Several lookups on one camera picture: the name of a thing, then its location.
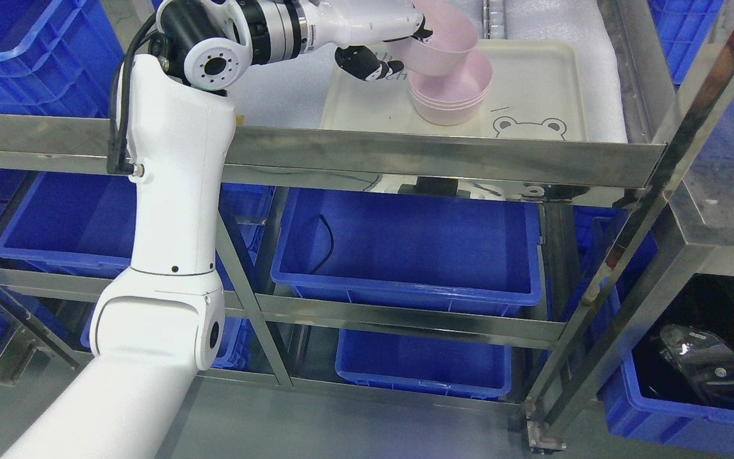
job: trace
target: stacked pink bowls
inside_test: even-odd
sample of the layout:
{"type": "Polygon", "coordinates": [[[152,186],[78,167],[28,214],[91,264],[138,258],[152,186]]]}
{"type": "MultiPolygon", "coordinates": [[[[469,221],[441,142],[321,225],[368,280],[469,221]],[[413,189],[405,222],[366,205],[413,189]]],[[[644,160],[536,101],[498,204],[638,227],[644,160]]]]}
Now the stacked pink bowls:
{"type": "Polygon", "coordinates": [[[443,0],[414,0],[432,29],[430,43],[413,38],[387,44],[410,70],[410,93],[417,113],[441,126],[455,126],[480,110],[492,82],[489,58],[475,49],[475,24],[443,0]]]}

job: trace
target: gray floor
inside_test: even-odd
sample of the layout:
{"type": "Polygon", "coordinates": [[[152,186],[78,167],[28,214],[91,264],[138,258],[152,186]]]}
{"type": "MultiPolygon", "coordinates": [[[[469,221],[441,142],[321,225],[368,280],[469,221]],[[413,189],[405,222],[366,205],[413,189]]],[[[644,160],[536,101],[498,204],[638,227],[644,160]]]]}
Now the gray floor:
{"type": "MultiPolygon", "coordinates": [[[[0,386],[0,455],[72,380],[43,356],[17,387],[0,386]]],[[[528,458],[522,435],[489,412],[306,395],[198,379],[158,459],[528,458]]],[[[603,413],[584,412],[559,459],[710,458],[608,435],[603,413]]]]}

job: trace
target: white tray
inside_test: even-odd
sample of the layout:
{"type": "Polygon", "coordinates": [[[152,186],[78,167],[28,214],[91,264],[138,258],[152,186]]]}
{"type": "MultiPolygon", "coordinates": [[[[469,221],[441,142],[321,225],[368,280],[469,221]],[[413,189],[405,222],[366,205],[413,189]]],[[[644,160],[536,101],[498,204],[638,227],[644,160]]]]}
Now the white tray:
{"type": "MultiPolygon", "coordinates": [[[[384,61],[387,49],[372,47],[384,61]]],[[[480,113],[452,127],[426,122],[413,107],[406,71],[362,82],[335,71],[322,129],[440,136],[587,140],[574,51],[558,41],[481,40],[494,75],[480,113]]]]}

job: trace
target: white foam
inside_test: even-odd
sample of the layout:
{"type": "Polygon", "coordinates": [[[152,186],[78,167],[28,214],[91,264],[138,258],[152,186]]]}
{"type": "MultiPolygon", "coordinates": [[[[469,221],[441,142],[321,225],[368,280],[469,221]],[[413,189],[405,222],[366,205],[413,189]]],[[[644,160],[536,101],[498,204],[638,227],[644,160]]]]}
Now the white foam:
{"type": "Polygon", "coordinates": [[[577,53],[589,139],[627,142],[617,58],[596,0],[506,0],[507,38],[564,41],[577,53]]]}
{"type": "Polygon", "coordinates": [[[236,113],[249,126],[317,129],[334,67],[338,70],[335,49],[328,45],[291,61],[251,65],[228,88],[236,113]]]}

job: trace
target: robotic arm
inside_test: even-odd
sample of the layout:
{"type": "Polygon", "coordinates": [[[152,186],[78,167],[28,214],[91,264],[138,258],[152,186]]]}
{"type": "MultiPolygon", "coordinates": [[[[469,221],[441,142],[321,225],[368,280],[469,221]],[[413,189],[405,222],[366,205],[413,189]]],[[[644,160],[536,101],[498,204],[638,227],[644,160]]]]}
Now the robotic arm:
{"type": "Polygon", "coordinates": [[[222,336],[215,224],[236,128],[224,88],[251,64],[293,59],[326,43],[336,43],[336,60],[351,75],[382,78],[400,63],[381,62],[364,45],[428,38],[423,24],[406,0],[161,4],[116,72],[113,95],[107,169],[130,175],[138,193],[131,266],[94,308],[93,361],[4,458],[155,456],[222,336]],[[147,35],[155,23],[158,31],[147,35]],[[152,54],[134,56],[147,39],[152,54]]]}
{"type": "Polygon", "coordinates": [[[154,48],[171,63],[167,73],[207,91],[227,87],[251,64],[287,61],[328,43],[338,46],[336,62],[347,73],[384,78],[402,63],[379,61],[365,45],[431,36],[410,0],[166,1],[157,24],[154,48]]]}

